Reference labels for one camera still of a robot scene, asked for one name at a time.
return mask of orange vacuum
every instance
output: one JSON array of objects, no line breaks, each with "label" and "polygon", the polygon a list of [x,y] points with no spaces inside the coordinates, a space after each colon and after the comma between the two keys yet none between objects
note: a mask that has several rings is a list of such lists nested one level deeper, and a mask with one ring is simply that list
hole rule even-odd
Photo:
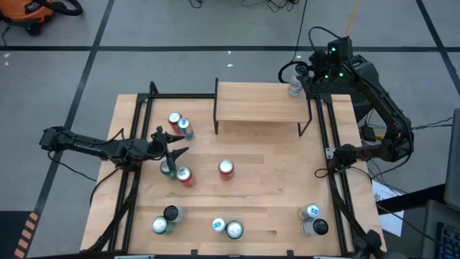
[{"label": "orange vacuum", "polygon": [[0,20],[7,24],[19,26],[36,36],[40,33],[40,25],[51,19],[53,12],[78,16],[83,10],[77,0],[68,0],[75,9],[52,0],[0,0]]}]

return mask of concrete floor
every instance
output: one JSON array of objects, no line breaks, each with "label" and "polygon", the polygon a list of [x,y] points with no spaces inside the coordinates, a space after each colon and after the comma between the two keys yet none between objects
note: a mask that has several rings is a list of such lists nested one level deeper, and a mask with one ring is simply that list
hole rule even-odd
[{"label": "concrete floor", "polygon": [[[211,93],[217,76],[223,81],[277,82],[277,71],[293,52],[263,46],[295,46],[304,3],[273,14],[263,4],[242,7],[240,0],[204,0],[201,9],[192,9],[186,0],[80,2],[82,16],[57,15],[39,37],[12,28],[5,40],[13,47],[0,47],[0,211],[34,210],[50,166],[37,145],[42,130],[68,119],[74,132],[107,138],[117,94],[145,92],[151,80],[163,93]],[[382,85],[413,125],[451,117],[460,107],[460,85],[454,84],[459,75],[449,74],[441,55],[452,50],[447,59],[460,69],[460,1],[423,4],[443,46],[450,48],[436,44],[416,0],[361,1],[350,31],[354,46],[384,47],[361,54],[375,64]],[[312,26],[344,34],[353,5],[353,0],[308,0],[300,45],[309,46]],[[0,24],[0,32],[5,26]],[[331,40],[322,32],[314,32],[313,38],[317,45]],[[112,51],[110,46],[126,48]],[[247,47],[237,51],[237,46]],[[298,54],[306,60],[310,53]],[[79,106],[72,121],[75,93]],[[376,114],[372,122],[381,123]],[[450,128],[417,131],[409,163],[385,180],[409,192],[442,183],[449,138]],[[61,161],[97,177],[99,159],[64,152]],[[394,165],[376,162],[382,170]],[[29,257],[78,252],[94,185],[58,168]],[[423,210],[405,217],[421,228]],[[402,238],[385,239],[390,249],[417,256],[420,236],[406,226]]]}]

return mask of paper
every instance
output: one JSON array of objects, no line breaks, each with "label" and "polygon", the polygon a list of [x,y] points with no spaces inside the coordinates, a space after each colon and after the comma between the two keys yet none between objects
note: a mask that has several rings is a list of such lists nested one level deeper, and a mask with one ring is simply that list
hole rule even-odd
[{"label": "paper", "polygon": [[[385,185],[372,180],[372,190],[374,192],[375,201],[381,201],[384,199],[392,198],[401,195],[395,190],[392,190]],[[396,212],[396,215],[404,218],[404,211]],[[385,214],[380,216],[380,224],[382,229],[390,232],[398,237],[401,237],[401,230],[403,230],[403,221],[391,214]]]}]

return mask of can lid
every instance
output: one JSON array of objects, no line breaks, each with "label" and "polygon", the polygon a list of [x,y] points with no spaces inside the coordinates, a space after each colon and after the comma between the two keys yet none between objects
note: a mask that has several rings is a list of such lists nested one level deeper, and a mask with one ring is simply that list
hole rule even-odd
[{"label": "can lid", "polygon": [[164,217],[156,217],[152,223],[152,230],[157,234],[161,234],[166,230],[167,222]]},{"label": "can lid", "polygon": [[313,217],[313,218],[319,216],[319,207],[318,207],[318,205],[316,205],[316,204],[308,205],[307,213],[308,213],[308,216]]},{"label": "can lid", "polygon": [[315,219],[313,222],[313,230],[315,230],[318,235],[325,235],[329,230],[328,223],[324,219]]},{"label": "can lid", "polygon": [[224,159],[219,163],[218,169],[222,173],[230,173],[233,170],[233,162],[228,159]]},{"label": "can lid", "polygon": [[231,238],[238,238],[243,235],[243,225],[238,221],[231,221],[227,225],[227,235]]},{"label": "can lid", "polygon": [[178,218],[179,210],[174,205],[167,206],[163,212],[163,216],[167,221],[173,221],[174,219]]},{"label": "can lid", "polygon": [[169,166],[167,166],[167,161],[166,160],[161,161],[161,163],[160,163],[160,171],[162,173],[169,173],[170,172],[170,168],[169,168]]},{"label": "can lid", "polygon": [[178,180],[187,181],[192,176],[192,170],[187,167],[181,167],[178,169]]},{"label": "can lid", "polygon": [[179,128],[186,129],[190,125],[190,121],[187,118],[179,119],[178,126]]},{"label": "can lid", "polygon": [[178,112],[171,112],[170,116],[167,118],[170,122],[178,122],[182,116]]},{"label": "can lid", "polygon": [[299,74],[301,76],[304,76],[308,72],[308,69],[304,65],[298,64],[295,67],[295,72],[297,72],[297,74]]},{"label": "can lid", "polygon": [[225,229],[225,221],[222,218],[215,218],[213,220],[213,229],[221,232]]}]

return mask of aluminum can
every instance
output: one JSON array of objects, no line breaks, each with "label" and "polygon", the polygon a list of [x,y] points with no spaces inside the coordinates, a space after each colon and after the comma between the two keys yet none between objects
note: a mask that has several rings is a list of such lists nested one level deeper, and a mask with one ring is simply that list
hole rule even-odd
[{"label": "aluminum can", "polygon": [[226,232],[231,239],[239,239],[243,235],[243,225],[239,221],[232,220],[227,224]]},{"label": "aluminum can", "polygon": [[152,222],[152,231],[159,235],[171,234],[174,223],[168,222],[164,217],[156,217]]},{"label": "aluminum can", "polygon": [[185,186],[185,187],[193,187],[196,184],[195,177],[193,177],[193,172],[188,167],[181,167],[178,169],[178,180]]},{"label": "aluminum can", "polygon": [[302,232],[305,235],[325,235],[329,230],[324,219],[310,219],[302,223]]},{"label": "aluminum can", "polygon": [[222,180],[228,181],[233,178],[234,175],[234,164],[228,159],[222,160],[218,164],[218,171],[221,173]]},{"label": "aluminum can", "polygon": [[296,65],[294,74],[289,81],[289,90],[287,91],[290,96],[296,97],[302,91],[302,83],[297,78],[298,76],[304,76],[308,73],[308,69],[304,65]]},{"label": "aluminum can", "polygon": [[195,133],[193,133],[192,124],[189,119],[179,119],[178,126],[180,133],[185,136],[186,140],[192,140],[195,137]]},{"label": "aluminum can", "polygon": [[185,210],[179,206],[167,206],[163,212],[163,217],[169,222],[182,222],[185,220]]},{"label": "aluminum can", "polygon": [[168,177],[171,180],[175,180],[177,178],[176,177],[176,172],[175,172],[175,167],[172,170],[170,170],[169,166],[167,166],[167,161],[166,160],[161,161],[161,163],[160,163],[160,171],[164,176]]},{"label": "aluminum can", "polygon": [[297,216],[301,220],[315,219],[319,216],[320,210],[318,205],[309,204],[297,210]]},{"label": "aluminum can", "polygon": [[178,122],[182,118],[182,115],[178,112],[171,112],[170,116],[167,117],[167,121],[170,123],[172,130],[175,134],[181,134]]},{"label": "aluminum can", "polygon": [[212,227],[215,232],[223,232],[225,230],[225,220],[222,218],[215,218]]}]

